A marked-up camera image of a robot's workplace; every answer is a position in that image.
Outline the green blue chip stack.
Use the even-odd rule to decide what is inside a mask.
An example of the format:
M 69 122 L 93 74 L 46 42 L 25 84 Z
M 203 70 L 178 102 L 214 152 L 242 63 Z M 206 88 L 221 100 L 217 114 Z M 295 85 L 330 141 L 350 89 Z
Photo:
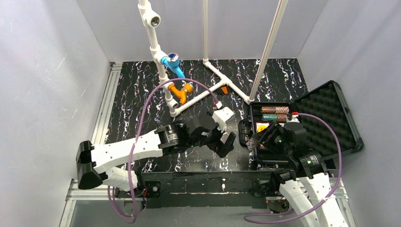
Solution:
M 276 114 L 266 113 L 262 114 L 262 121 L 264 122 L 277 122 L 278 116 Z

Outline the black poker carrying case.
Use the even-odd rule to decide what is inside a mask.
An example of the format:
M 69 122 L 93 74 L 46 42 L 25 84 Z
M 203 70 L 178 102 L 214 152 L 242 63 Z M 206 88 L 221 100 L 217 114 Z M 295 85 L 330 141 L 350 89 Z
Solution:
M 238 124 L 239 143 L 245 147 L 250 136 L 263 122 L 262 108 L 283 106 L 290 112 L 299 111 L 324 120 L 335 132 L 343 155 L 360 152 L 364 142 L 352 117 L 349 105 L 339 83 L 330 80 L 292 102 L 252 102 L 248 116 Z M 319 152 L 324 161 L 338 157 L 335 139 L 320 121 L 300 116 L 299 121 L 307 131 L 307 144 Z

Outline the red black chip stack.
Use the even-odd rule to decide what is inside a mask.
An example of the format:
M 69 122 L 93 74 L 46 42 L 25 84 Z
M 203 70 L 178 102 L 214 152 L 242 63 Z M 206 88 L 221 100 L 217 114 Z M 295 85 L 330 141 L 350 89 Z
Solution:
M 261 107 L 261 113 L 262 114 L 274 114 L 275 113 L 275 107 L 273 107 L 273 106 L 262 106 Z
M 275 107 L 273 107 L 273 111 L 275 114 L 288 114 L 289 107 L 288 106 L 275 106 Z
M 278 122 L 287 122 L 288 115 L 287 114 L 277 114 L 277 121 Z

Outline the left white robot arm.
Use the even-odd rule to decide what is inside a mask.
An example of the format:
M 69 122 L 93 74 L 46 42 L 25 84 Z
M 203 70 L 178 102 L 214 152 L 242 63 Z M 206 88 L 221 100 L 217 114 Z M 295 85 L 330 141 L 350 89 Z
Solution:
M 163 157 L 185 152 L 189 148 L 207 146 L 220 158 L 233 150 L 236 134 L 226 141 L 222 136 L 235 114 L 229 108 L 203 114 L 188 121 L 175 121 L 136 138 L 111 144 L 79 144 L 76 155 L 78 188 L 88 190 L 100 185 L 128 192 L 141 185 L 139 174 L 120 169 L 118 165 L 132 161 Z

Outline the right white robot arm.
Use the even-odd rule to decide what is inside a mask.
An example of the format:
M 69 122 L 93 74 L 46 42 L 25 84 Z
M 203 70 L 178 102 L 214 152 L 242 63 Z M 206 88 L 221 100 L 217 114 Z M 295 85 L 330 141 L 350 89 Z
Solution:
M 247 146 L 263 146 L 286 155 L 289 168 L 276 170 L 257 192 L 278 192 L 289 202 L 305 227 L 346 227 L 330 184 L 327 167 L 307 144 L 307 131 L 299 122 L 275 122 L 252 135 Z

